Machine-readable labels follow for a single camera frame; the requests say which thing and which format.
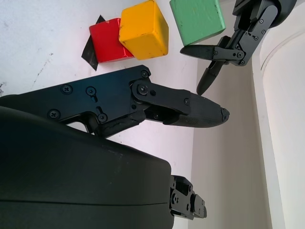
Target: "white table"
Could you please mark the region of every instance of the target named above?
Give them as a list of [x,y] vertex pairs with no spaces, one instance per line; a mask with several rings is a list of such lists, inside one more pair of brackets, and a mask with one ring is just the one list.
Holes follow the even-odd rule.
[[[136,59],[100,64],[95,72],[81,58],[89,26],[106,20],[142,0],[0,0],[0,96],[21,94],[102,73],[144,64],[151,80],[164,86],[195,91],[197,60],[179,53],[182,42],[169,1],[158,0],[170,28],[169,54],[147,61]],[[145,121],[111,140],[163,158],[172,174],[191,178],[193,129]],[[188,221],[175,220],[174,228]]]

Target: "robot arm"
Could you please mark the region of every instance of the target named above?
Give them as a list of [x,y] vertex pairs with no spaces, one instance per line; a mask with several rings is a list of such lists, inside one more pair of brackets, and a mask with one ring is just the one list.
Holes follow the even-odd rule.
[[218,45],[188,45],[181,53],[211,60],[197,87],[202,95],[213,83],[224,64],[245,66],[267,30],[281,24],[291,13],[296,0],[237,0],[235,33],[224,36]]

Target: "metal bracket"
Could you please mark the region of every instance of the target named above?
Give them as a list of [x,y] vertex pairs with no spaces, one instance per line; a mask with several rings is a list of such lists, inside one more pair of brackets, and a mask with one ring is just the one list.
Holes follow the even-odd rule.
[[170,209],[172,214],[190,220],[207,217],[204,200],[195,194],[192,184],[184,177],[173,176]]
[[132,85],[132,94],[139,102],[150,103],[175,110],[183,115],[191,112],[191,93],[138,80]]

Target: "green block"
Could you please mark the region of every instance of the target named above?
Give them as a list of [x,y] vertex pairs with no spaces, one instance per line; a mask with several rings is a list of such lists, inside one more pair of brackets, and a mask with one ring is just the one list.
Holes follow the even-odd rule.
[[184,46],[225,30],[218,0],[171,0],[170,5]]

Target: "red block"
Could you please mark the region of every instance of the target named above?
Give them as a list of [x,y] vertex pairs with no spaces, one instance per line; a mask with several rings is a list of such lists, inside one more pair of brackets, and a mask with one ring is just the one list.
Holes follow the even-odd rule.
[[89,27],[98,63],[133,58],[119,41],[120,24],[115,18]]

